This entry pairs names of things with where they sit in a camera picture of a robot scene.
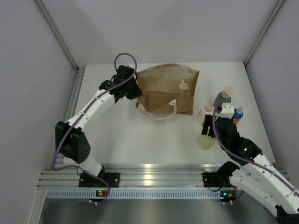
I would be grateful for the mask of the orange bottle blue cap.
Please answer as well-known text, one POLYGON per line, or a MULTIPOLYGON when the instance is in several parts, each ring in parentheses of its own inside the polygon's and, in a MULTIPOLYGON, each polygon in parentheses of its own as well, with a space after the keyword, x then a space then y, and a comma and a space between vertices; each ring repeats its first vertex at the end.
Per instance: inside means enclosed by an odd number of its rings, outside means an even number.
POLYGON ((234 115, 239 115, 239 118, 241 119, 243 117, 243 107, 240 106, 236 109, 234 109, 234 115))

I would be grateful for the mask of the yellow-green pump bottle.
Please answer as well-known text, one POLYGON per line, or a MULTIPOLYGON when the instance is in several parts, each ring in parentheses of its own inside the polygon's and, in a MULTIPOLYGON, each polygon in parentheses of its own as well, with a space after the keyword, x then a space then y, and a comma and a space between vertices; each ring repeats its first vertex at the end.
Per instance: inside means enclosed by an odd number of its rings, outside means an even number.
POLYGON ((197 141, 198 147, 202 150, 209 150, 215 143, 216 138, 208 135, 200 135, 197 141))

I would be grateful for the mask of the cream round-cap bottle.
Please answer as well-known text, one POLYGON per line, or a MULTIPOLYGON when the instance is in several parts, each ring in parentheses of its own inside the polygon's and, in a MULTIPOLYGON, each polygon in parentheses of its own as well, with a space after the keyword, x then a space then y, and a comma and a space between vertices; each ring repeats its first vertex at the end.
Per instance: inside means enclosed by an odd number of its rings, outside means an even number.
POLYGON ((212 104, 206 104, 202 106, 198 118, 197 118, 197 123, 202 126, 205 120, 206 115, 212 115, 214 112, 214 106, 212 104))

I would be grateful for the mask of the grey-green spray bottle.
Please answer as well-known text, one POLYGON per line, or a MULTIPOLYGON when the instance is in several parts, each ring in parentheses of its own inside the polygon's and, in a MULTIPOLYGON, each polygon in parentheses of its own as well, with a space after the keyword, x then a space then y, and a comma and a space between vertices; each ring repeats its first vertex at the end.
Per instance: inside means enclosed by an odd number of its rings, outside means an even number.
POLYGON ((226 86, 223 91, 221 91, 220 93, 218 93, 218 95, 216 96, 214 103, 213 103, 213 107, 217 108, 218 106, 222 105, 223 103, 231 103, 232 101, 232 94, 233 94, 234 90, 231 86, 226 86))

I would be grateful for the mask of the brown canvas tote bag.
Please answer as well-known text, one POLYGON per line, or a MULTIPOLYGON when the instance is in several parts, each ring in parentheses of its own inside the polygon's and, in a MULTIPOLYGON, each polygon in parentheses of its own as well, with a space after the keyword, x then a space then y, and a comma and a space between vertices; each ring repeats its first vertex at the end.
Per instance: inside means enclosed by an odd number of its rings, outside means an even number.
POLYGON ((177 63, 162 64, 137 72, 137 84, 143 95, 136 108, 152 119, 169 119, 175 114, 193 115, 194 94, 199 71, 177 63), (187 93, 179 85, 188 83, 187 93))

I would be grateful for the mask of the beige pump bottle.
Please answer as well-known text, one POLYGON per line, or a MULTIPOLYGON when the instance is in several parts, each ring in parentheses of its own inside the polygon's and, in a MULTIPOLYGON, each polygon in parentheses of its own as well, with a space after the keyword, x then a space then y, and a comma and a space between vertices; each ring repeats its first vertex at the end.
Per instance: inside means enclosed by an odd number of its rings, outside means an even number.
POLYGON ((185 93, 187 93, 188 88, 189 88, 188 83, 186 83, 184 80, 182 80, 182 82, 181 82, 180 85, 179 85, 179 93, 180 93, 180 94, 185 94, 185 93))

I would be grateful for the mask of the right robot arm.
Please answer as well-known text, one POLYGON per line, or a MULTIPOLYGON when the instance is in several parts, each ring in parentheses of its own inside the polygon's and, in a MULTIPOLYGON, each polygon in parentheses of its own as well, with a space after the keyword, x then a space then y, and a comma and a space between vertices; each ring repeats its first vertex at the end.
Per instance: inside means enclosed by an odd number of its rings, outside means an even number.
POLYGON ((237 131, 229 118, 207 115, 203 135, 214 137, 230 157, 215 173, 204 173, 205 187, 235 187, 262 204, 279 224, 299 222, 299 191, 262 150, 237 131))

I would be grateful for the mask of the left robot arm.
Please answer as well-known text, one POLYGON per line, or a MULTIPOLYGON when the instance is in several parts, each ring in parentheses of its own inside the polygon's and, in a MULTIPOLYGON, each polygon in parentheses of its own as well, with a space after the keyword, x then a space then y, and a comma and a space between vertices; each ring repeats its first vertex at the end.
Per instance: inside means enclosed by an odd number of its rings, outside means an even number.
POLYGON ((56 154, 73 160, 75 167, 89 173, 89 181, 94 186, 103 185, 106 176, 105 168, 93 157, 93 126, 118 100, 123 97, 132 100, 142 95, 134 75, 135 69, 120 65, 116 74, 101 83, 93 97, 77 114, 55 126, 56 154))

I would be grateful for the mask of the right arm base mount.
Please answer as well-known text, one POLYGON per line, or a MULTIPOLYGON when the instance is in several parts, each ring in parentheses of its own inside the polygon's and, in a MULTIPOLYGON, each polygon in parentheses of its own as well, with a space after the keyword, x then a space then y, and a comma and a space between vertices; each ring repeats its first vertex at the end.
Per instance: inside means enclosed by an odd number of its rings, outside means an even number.
POLYGON ((229 176, 219 174, 217 172, 202 173, 204 187, 207 188, 223 188, 233 187, 230 183, 229 176))

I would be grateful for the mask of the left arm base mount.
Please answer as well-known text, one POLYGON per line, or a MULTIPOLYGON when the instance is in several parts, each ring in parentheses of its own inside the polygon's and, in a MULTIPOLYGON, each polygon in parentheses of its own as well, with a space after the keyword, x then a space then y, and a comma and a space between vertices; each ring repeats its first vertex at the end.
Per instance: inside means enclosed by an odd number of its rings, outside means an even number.
MULTIPOLYGON (((103 180, 109 185, 109 187, 118 188, 120 182, 120 173, 105 173, 103 180)), ((81 188, 106 187, 104 182, 93 178, 86 173, 80 174, 78 186, 81 188)))

